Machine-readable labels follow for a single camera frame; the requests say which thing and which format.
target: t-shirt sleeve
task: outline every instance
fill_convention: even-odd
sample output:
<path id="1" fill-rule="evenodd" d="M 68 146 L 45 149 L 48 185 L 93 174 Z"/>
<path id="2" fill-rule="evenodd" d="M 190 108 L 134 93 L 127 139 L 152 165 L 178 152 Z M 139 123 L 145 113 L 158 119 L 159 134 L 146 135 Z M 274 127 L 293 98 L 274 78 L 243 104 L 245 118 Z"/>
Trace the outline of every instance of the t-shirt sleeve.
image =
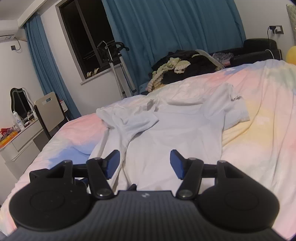
<path id="1" fill-rule="evenodd" d="M 227 130 L 239 122 L 250 120 L 244 99 L 228 83 L 218 86 L 202 104 L 201 109 L 208 118 L 223 113 L 223 130 Z"/>

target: yellow balloon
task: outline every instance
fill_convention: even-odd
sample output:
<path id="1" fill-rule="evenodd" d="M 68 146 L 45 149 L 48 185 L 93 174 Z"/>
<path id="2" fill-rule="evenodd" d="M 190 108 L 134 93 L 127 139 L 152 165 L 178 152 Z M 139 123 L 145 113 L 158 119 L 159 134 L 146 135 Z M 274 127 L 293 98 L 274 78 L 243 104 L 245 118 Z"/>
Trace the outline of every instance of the yellow balloon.
<path id="1" fill-rule="evenodd" d="M 296 65 L 296 46 L 293 46 L 289 49 L 287 56 L 286 56 L 286 62 L 289 64 Z"/>

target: colorful bedsheet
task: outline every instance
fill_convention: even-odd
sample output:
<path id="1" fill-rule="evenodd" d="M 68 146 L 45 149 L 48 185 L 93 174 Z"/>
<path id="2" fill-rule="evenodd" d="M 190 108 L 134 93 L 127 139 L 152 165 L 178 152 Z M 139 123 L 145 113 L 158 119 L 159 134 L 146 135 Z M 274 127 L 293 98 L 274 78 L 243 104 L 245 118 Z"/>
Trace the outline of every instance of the colorful bedsheet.
<path id="1" fill-rule="evenodd" d="M 296 98 L 293 94 L 296 93 L 296 66 L 277 60 L 242 65 L 167 85 L 153 91 L 149 97 L 189 99 L 223 82 L 232 84 L 245 99 L 251 120 L 223 133 L 221 159 L 232 163 L 278 197 L 280 212 L 273 228 L 288 239 L 296 231 Z M 61 128 L 3 204 L 0 229 L 5 234 L 15 229 L 8 203 L 15 192 L 29 183 L 30 171 L 51 168 L 64 159 L 71 159 L 75 164 L 85 163 L 104 130 L 105 126 L 95 114 Z"/>

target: garment steamer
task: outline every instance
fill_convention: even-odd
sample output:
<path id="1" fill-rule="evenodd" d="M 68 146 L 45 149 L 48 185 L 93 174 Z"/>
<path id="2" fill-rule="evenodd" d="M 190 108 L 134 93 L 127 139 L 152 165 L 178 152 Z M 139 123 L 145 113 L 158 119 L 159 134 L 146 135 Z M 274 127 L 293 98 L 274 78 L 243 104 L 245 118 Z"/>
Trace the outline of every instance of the garment steamer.
<path id="1" fill-rule="evenodd" d="M 104 48 L 101 47 L 102 43 L 105 43 L 105 45 L 106 45 Z M 118 57 L 120 59 L 120 62 L 121 62 L 120 65 L 122 64 L 121 69 L 123 71 L 123 74 L 124 74 L 124 77 L 126 79 L 127 85 L 124 82 L 122 83 L 119 80 L 118 75 L 117 75 L 117 73 L 115 71 L 113 58 L 112 58 L 110 50 L 109 50 L 109 48 L 112 47 L 112 46 L 115 46 L 115 52 L 118 55 Z M 111 44 L 106 44 L 105 41 L 100 42 L 100 44 L 98 45 L 98 48 L 102 49 L 108 56 L 108 61 L 109 61 L 111 69 L 113 70 L 113 73 L 114 73 L 114 76 L 115 76 L 115 79 L 116 79 L 116 82 L 117 82 L 117 85 L 118 85 L 118 89 L 119 89 L 119 92 L 120 92 L 120 95 L 121 95 L 121 99 L 133 96 L 134 93 L 137 94 L 136 87 L 135 87 L 135 85 L 134 85 L 134 83 L 132 81 L 132 78 L 131 78 L 131 76 L 130 76 L 130 74 L 128 72 L 128 69 L 127 69 L 126 64 L 125 64 L 125 62 L 123 60 L 123 57 L 122 57 L 122 55 L 120 53 L 120 51 L 123 50 L 123 49 L 125 49 L 126 51 L 129 51 L 129 48 L 126 47 L 124 45 L 124 43 L 122 43 L 122 42 L 113 42 Z"/>

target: blue curtain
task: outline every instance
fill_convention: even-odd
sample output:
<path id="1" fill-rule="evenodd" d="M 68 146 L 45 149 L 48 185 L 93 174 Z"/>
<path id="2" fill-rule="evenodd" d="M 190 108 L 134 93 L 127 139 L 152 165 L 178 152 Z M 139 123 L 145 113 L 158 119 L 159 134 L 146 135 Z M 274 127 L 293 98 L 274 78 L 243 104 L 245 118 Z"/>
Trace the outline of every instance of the blue curtain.
<path id="1" fill-rule="evenodd" d="M 50 50 L 40 15 L 34 13 L 24 25 L 33 65 L 44 95 L 54 91 L 68 106 L 69 120 L 81 117 Z"/>
<path id="2" fill-rule="evenodd" d="M 243 46 L 246 39 L 233 0 L 102 0 L 115 41 L 139 87 L 169 51 L 208 53 Z"/>

